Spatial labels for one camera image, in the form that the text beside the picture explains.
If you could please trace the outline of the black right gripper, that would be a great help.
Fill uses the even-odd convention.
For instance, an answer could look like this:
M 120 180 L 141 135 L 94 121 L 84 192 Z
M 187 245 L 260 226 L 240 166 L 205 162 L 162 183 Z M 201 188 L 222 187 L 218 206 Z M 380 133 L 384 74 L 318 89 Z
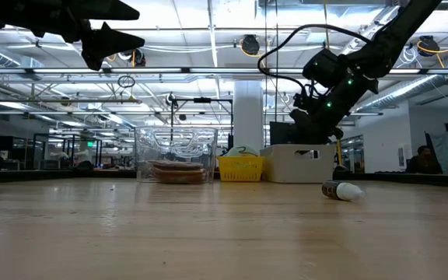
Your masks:
M 296 143 L 324 145 L 342 139 L 343 131 L 337 128 L 338 123 L 350 114 L 351 108 L 367 91 L 378 93 L 378 80 L 368 79 L 350 68 L 323 96 L 313 98 L 303 91 L 296 97 L 296 109 L 289 114 L 295 122 Z

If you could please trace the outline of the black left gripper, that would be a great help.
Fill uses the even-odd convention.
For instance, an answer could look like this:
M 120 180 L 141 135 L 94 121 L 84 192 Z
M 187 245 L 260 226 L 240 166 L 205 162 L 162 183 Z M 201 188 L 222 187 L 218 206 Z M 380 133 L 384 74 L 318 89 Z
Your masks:
M 0 0 L 0 30 L 17 26 L 34 36 L 53 33 L 65 42 L 82 42 L 82 58 L 89 69 L 99 71 L 113 54 L 145 45 L 145 40 L 111 29 L 106 22 L 93 29 L 88 19 L 137 20 L 139 11 L 121 0 Z

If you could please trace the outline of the small white-capped dark bottle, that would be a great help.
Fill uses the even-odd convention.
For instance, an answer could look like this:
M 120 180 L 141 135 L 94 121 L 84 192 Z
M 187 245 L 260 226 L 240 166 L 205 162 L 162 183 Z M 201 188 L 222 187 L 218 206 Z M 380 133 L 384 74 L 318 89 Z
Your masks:
M 340 201 L 358 201 L 366 195 L 357 185 L 334 180 L 325 181 L 321 191 L 325 197 Z

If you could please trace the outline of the glass door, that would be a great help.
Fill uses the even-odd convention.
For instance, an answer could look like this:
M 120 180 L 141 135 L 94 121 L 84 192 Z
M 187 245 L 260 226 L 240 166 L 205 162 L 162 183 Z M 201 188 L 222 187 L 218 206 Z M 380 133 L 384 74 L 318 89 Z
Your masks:
M 333 142 L 336 172 L 365 173 L 363 137 L 343 138 Z

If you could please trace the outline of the white plastic bin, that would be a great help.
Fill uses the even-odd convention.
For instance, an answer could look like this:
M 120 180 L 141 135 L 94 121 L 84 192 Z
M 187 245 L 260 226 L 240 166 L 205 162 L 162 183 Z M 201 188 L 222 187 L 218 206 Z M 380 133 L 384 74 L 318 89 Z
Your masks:
M 264 157 L 262 179 L 279 184 L 320 184 L 331 180 L 334 145 L 270 145 Z

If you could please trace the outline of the yellow plastic basket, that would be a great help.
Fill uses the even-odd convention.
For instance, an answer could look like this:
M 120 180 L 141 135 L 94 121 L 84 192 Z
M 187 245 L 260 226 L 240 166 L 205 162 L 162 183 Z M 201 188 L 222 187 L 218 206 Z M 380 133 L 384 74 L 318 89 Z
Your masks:
M 226 182 L 258 182 L 261 180 L 264 157 L 220 156 L 219 175 Z

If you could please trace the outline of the person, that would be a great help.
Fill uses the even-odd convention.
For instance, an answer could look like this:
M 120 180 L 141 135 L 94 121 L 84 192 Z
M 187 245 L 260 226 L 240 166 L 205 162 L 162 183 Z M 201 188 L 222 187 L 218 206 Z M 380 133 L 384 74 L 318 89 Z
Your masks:
M 406 173 L 442 174 L 443 170 L 427 145 L 418 148 L 418 154 L 409 159 Z

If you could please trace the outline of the grey cloth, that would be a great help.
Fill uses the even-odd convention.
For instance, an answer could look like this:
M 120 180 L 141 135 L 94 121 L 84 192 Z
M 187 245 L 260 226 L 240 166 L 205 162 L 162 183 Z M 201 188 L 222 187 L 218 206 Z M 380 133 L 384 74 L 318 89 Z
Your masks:
M 426 133 L 427 145 L 435 152 L 438 159 L 448 159 L 448 132 L 439 134 Z

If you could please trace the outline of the clear plastic bin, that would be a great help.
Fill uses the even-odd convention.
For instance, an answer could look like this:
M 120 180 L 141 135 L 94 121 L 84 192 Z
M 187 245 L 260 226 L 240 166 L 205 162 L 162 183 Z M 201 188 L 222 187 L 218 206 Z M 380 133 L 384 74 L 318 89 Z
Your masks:
M 201 163 L 205 182 L 213 181 L 218 131 L 214 128 L 139 127 L 135 129 L 135 171 L 139 183 L 159 183 L 149 160 Z

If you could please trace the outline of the silver ceiling duct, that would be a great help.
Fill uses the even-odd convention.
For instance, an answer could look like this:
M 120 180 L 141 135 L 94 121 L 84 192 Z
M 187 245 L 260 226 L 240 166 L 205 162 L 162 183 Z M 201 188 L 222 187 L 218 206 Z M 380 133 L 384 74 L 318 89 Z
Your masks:
M 359 112 L 369 108 L 399 103 L 410 96 L 430 90 L 434 84 L 443 84 L 443 82 L 442 75 L 425 75 L 414 80 L 399 82 L 383 90 L 379 96 L 375 96 L 372 100 L 368 99 L 356 104 L 354 111 Z

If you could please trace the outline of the black metal rig frame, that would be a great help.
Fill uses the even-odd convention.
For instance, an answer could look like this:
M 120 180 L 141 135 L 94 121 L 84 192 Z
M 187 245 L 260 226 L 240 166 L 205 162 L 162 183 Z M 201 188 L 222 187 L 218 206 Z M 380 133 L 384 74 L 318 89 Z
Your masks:
M 186 103 L 209 104 L 217 103 L 230 116 L 230 129 L 227 137 L 227 149 L 231 149 L 234 145 L 234 110 L 233 101 L 231 99 L 220 99 L 210 97 L 195 97 L 195 98 L 177 98 L 179 107 L 170 108 L 170 127 L 174 126 L 174 116 L 176 112 L 181 109 Z

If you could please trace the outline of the black aluminium table frame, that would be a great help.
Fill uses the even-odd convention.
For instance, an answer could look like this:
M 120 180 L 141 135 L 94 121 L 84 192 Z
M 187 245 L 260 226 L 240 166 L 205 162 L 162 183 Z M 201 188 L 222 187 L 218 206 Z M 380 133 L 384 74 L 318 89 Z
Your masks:
M 92 172 L 76 172 L 74 170 L 24 170 L 0 171 L 0 183 L 30 181 L 30 180 L 58 180 L 76 177 L 85 178 L 115 178 L 135 179 L 133 170 L 95 170 Z M 448 175 L 426 175 L 407 173 L 335 173 L 334 180 L 339 181 L 385 181 L 403 184 L 428 184 L 448 187 Z

